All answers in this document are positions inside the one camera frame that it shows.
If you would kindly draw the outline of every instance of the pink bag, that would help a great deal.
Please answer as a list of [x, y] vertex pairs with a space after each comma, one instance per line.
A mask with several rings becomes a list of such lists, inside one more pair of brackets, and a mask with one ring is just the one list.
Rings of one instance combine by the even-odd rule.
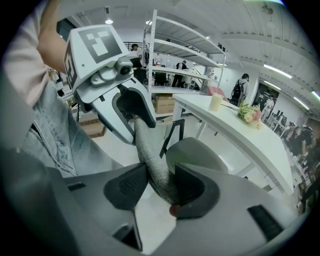
[[213, 94], [220, 94], [223, 96], [223, 100], [225, 102], [229, 102], [229, 100], [226, 98], [224, 91], [220, 88], [214, 87], [214, 86], [208, 86], [208, 95], [212, 96]]

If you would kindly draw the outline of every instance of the ceiling light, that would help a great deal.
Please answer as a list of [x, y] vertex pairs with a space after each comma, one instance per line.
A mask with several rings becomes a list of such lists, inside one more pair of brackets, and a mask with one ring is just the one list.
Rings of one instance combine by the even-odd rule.
[[320, 96], [315, 90], [313, 90], [311, 93], [320, 101]]
[[307, 110], [309, 110], [309, 108], [307, 107], [307, 105], [305, 105], [300, 99], [293, 97], [297, 102], [299, 102], [302, 106], [304, 106]]
[[[263, 0], [245, 0], [245, 1], [255, 1], [255, 2], [257, 2], [257, 1], [260, 1], [260, 2], [262, 2]], [[281, 5], [285, 5], [283, 2], [282, 2], [282, 0], [267, 0], [267, 1], [270, 1], [270, 2], [274, 2], [274, 3], [278, 3], [278, 4], [281, 4]]]
[[279, 69], [276, 69], [276, 68], [273, 67], [273, 66], [269, 66], [269, 65], [264, 64], [264, 67], [267, 68], [267, 69], [273, 70], [273, 71], [275, 71], [275, 72], [278, 72], [278, 73], [286, 76], [287, 78], [290, 78], [290, 79], [292, 78], [292, 75], [289, 75], [289, 74], [287, 74], [287, 73], [285, 73], [285, 72], [283, 72], [283, 71], [281, 71], [281, 70], [279, 70]]
[[105, 21], [105, 24], [112, 24], [112, 23], [114, 23], [114, 21], [111, 20], [111, 19], [107, 19], [107, 20]]
[[274, 88], [277, 88], [279, 91], [281, 91], [281, 89], [278, 86], [275, 86], [274, 84], [268, 82], [268, 81], [264, 81], [265, 83], [267, 83], [268, 85], [273, 86]]

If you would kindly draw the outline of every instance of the metal shelving unit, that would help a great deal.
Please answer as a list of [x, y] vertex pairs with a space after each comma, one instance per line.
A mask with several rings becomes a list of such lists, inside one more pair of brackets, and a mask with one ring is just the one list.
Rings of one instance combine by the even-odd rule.
[[[153, 11], [152, 25], [147, 30], [150, 33], [150, 47], [149, 47], [149, 64], [148, 64], [148, 92], [151, 97], [152, 93], [185, 93], [191, 94], [193, 90], [184, 88], [179, 89], [179, 92], [175, 91], [172, 87], [164, 86], [152, 86], [152, 72], [163, 72], [171, 74], [188, 75], [202, 80], [208, 80], [217, 83], [219, 87], [221, 78], [224, 72], [224, 66], [226, 63], [226, 53], [222, 51], [217, 45], [215, 45], [210, 39], [207, 39], [204, 35], [193, 30], [192, 28], [180, 24], [176, 21], [158, 16], [158, 11]], [[172, 42], [156, 39], [155, 36], [162, 36], [171, 39]], [[219, 81], [211, 79], [206, 75], [198, 75], [178, 69], [168, 67], [155, 67], [153, 66], [154, 53], [170, 54], [187, 61], [191, 61], [200, 64], [205, 67], [215, 67], [222, 69]], [[215, 61], [209, 58], [211, 54], [224, 55], [223, 65], [218, 65]]]
[[178, 75], [182, 75], [182, 76], [189, 76], [192, 78], [211, 81], [213, 83], [218, 84], [217, 80], [214, 80], [206, 75], [198, 74], [198, 73], [194, 73], [194, 72], [188, 72], [188, 71], [184, 71], [184, 70], [180, 70], [180, 69], [174, 69], [174, 68], [162, 67], [162, 66], [154, 66], [154, 67], [152, 67], [152, 70], [153, 70], [153, 72], [157, 72], [157, 73], [167, 73], [170, 75], [178, 74]]
[[187, 88], [171, 87], [171, 86], [152, 86], [150, 89], [152, 94], [194, 94], [204, 95], [200, 90], [192, 90]]

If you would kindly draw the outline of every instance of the cardboard box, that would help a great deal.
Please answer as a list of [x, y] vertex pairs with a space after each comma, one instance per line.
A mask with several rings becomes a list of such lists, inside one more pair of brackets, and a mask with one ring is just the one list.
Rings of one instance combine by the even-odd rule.
[[79, 125], [89, 137], [97, 138], [105, 135], [106, 127], [98, 119], [95, 113], [89, 113], [79, 118]]
[[172, 94], [158, 94], [155, 97], [155, 112], [157, 114], [173, 113], [175, 108], [175, 99]]

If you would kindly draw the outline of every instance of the white table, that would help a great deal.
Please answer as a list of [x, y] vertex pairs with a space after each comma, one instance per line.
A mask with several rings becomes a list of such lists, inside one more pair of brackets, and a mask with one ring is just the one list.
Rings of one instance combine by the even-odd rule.
[[[219, 111], [210, 111], [211, 96], [174, 94], [175, 105], [172, 120], [181, 118], [182, 109], [186, 109], [202, 120], [196, 135], [199, 138], [207, 124], [214, 127], [221, 135], [237, 147], [251, 163], [237, 173], [243, 176], [254, 167], [266, 174], [269, 180], [279, 182], [283, 190], [291, 195], [294, 192], [293, 178], [286, 150], [281, 139], [266, 125], [261, 130], [249, 127], [237, 117], [237, 112], [226, 106], [234, 105], [222, 101]], [[178, 141], [179, 128], [172, 134], [170, 145]]]

